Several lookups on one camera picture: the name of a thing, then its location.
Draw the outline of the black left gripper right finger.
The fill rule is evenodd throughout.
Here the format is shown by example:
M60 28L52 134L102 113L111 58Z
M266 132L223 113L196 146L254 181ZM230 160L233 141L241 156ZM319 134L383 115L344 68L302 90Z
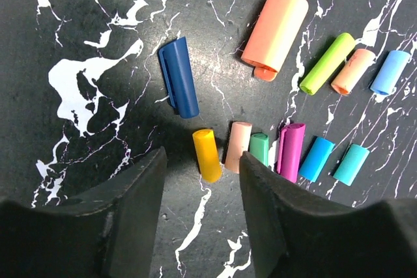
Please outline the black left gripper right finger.
M240 189L257 277L415 277L416 200L351 208L273 173L250 153Z

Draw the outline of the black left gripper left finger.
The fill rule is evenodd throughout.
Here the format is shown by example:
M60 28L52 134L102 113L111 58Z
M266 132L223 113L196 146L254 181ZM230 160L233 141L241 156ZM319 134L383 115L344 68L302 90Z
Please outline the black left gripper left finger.
M1 197L1 276L148 277L166 169L158 148L58 206Z

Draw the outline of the purple pen cap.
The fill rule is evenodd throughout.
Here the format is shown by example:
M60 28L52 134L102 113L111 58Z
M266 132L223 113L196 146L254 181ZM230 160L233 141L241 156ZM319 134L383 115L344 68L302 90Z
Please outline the purple pen cap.
M306 125L292 123L280 131L276 170L279 175L296 183Z

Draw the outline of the teal pen cap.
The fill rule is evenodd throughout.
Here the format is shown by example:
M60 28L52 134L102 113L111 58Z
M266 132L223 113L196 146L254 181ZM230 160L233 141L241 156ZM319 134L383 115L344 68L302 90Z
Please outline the teal pen cap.
M352 144L346 151L333 177L346 186L351 186L370 151L360 145Z

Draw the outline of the dark green pen cap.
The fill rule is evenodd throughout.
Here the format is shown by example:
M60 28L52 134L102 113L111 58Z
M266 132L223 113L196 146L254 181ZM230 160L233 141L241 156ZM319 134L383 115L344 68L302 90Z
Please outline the dark green pen cap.
M269 136L254 133L250 137L249 152L263 165L268 166Z

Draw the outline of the yellow pen cap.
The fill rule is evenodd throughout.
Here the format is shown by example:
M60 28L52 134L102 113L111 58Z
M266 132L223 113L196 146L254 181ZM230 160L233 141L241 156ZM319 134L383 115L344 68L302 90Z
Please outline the yellow pen cap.
M218 181L222 169L213 130L197 130L193 132L192 138L202 178L210 183Z

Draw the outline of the peach orange pen cap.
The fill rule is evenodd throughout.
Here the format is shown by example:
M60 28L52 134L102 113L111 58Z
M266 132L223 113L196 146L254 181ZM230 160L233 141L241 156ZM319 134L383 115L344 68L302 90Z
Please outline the peach orange pen cap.
M375 54L364 48L357 49L331 83L331 87L340 95L349 94L373 64Z

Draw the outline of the dark blue pen cap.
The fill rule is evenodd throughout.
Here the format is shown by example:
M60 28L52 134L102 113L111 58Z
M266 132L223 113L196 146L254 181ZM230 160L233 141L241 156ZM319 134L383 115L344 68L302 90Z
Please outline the dark blue pen cap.
M172 108L181 118L198 116L199 106L186 38L181 37L162 46L158 59Z

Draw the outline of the light green pen cap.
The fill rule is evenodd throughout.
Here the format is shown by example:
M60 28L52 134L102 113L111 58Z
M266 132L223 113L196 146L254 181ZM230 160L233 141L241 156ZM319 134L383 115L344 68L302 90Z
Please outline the light green pen cap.
M310 96L314 95L345 60L355 45L355 39L349 33L341 33L301 81L300 89Z

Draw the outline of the orange highlighter cap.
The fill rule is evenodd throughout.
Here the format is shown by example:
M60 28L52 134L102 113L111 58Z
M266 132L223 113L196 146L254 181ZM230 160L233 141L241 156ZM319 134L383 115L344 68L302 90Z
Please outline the orange highlighter cap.
M273 81L308 12L307 0L266 0L241 55L255 77Z

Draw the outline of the light blue pen cap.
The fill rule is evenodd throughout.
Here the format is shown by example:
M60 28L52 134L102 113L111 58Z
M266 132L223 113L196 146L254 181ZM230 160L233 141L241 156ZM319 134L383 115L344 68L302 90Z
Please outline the light blue pen cap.
M370 89L375 94L383 96L391 94L409 59L410 53L406 51L390 51L373 80Z

